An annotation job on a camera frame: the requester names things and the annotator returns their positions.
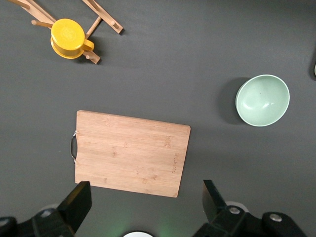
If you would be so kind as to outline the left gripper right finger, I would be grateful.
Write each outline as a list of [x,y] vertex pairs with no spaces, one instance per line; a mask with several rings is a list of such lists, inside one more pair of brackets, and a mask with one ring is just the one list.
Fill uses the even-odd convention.
[[246,212],[227,205],[212,180],[203,181],[202,205],[208,220],[203,237],[239,237]]

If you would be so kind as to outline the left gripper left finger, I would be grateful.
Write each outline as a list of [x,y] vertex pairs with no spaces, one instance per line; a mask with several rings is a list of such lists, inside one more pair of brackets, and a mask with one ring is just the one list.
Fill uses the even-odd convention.
[[92,207],[91,187],[89,181],[81,181],[59,204],[57,210],[74,233],[86,218]]

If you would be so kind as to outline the wooden cutting board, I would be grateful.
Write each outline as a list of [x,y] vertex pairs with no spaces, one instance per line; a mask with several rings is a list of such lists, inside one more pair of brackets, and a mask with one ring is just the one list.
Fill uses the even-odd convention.
[[80,110],[75,182],[175,198],[190,132],[188,125]]

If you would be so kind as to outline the pale green bowl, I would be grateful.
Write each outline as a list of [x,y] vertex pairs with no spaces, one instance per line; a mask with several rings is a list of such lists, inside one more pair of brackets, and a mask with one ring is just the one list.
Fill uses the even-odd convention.
[[274,75],[259,75],[237,91],[235,106],[240,118],[255,127],[277,122],[287,111],[290,92],[287,84]]

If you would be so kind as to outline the yellow cup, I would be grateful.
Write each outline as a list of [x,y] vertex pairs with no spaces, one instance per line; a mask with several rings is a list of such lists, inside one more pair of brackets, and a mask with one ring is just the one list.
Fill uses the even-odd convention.
[[94,43],[85,38],[83,28],[72,19],[57,20],[51,27],[53,50],[66,59],[79,58],[85,51],[93,51]]

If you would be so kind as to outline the wooden peg rack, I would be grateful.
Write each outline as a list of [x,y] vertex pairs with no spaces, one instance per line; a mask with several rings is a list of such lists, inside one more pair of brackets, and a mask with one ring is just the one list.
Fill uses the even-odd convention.
[[[57,21],[54,19],[46,10],[38,5],[35,0],[7,0],[34,17],[31,21],[33,25],[46,27],[51,30],[52,25]],[[96,2],[96,0],[82,0],[90,9],[92,9],[97,15],[97,19],[91,25],[89,30],[85,33],[85,38],[88,39],[94,30],[97,28],[101,21],[106,22],[114,31],[120,34],[123,31],[123,27],[105,10],[103,7]],[[85,51],[83,55],[87,60],[97,64],[100,61],[100,57],[93,51]]]

